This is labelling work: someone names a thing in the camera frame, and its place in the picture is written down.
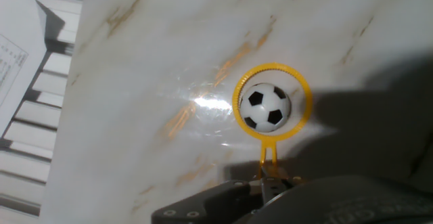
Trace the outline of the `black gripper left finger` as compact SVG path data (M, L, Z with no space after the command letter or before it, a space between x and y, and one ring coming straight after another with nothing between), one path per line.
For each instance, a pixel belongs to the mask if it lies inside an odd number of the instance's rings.
M235 223L261 206L259 187L230 180L154 211L151 224Z

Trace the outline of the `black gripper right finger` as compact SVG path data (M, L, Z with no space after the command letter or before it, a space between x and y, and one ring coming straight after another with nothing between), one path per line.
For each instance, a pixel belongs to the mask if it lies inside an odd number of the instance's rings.
M263 166L263 204L302 183L302 177L291 177L280 166Z

